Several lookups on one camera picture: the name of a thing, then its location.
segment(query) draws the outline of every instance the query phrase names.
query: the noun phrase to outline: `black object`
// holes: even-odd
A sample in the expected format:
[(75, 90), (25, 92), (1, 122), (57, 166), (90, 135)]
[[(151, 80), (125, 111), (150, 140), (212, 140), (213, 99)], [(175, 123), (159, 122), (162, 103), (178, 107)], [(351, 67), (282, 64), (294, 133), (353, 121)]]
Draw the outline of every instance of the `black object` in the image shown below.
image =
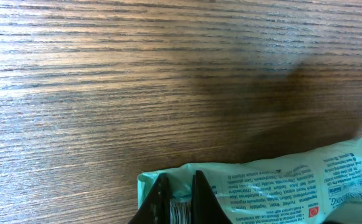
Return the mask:
[[(160, 174), (129, 224), (170, 224), (171, 196), (168, 177), (166, 174)], [(200, 170), (193, 175), (191, 214), (192, 224), (232, 224), (222, 211), (211, 186)]]

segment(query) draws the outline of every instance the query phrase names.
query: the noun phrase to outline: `red logo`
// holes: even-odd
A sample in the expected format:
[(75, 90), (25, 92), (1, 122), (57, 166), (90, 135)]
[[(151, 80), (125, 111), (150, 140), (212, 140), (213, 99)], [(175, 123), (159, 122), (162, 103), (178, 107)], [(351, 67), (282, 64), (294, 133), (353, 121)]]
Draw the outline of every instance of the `red logo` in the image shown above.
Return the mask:
[(319, 207), (310, 208), (308, 212), (310, 213), (309, 218), (314, 217), (315, 215), (318, 215)]

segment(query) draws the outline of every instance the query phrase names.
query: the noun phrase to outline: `brown wood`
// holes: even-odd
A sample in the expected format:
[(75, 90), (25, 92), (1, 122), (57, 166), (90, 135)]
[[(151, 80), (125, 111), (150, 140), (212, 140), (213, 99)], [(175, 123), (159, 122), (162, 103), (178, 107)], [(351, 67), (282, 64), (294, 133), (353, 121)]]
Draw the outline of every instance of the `brown wood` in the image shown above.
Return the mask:
[(0, 223), (126, 223), (136, 176), (362, 136), (362, 0), (0, 1)]

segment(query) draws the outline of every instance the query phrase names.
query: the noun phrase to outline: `barcode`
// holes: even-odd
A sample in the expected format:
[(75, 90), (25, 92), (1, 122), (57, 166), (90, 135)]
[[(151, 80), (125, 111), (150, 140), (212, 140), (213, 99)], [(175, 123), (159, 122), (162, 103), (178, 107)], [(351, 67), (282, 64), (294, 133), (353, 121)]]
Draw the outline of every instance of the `barcode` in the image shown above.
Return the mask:
[(171, 202), (169, 206), (171, 224), (191, 224), (191, 202)]

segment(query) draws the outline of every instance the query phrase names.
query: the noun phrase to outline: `mint green plastic packaging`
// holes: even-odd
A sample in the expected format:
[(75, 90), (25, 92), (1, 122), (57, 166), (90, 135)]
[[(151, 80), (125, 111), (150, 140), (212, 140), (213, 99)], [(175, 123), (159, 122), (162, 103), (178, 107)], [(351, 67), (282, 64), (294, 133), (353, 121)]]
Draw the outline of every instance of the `mint green plastic packaging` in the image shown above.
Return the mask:
[(232, 223), (362, 223), (362, 139), (245, 164), (194, 163), (138, 176), (138, 204), (169, 176), (171, 223), (190, 223), (192, 177), (204, 172)]

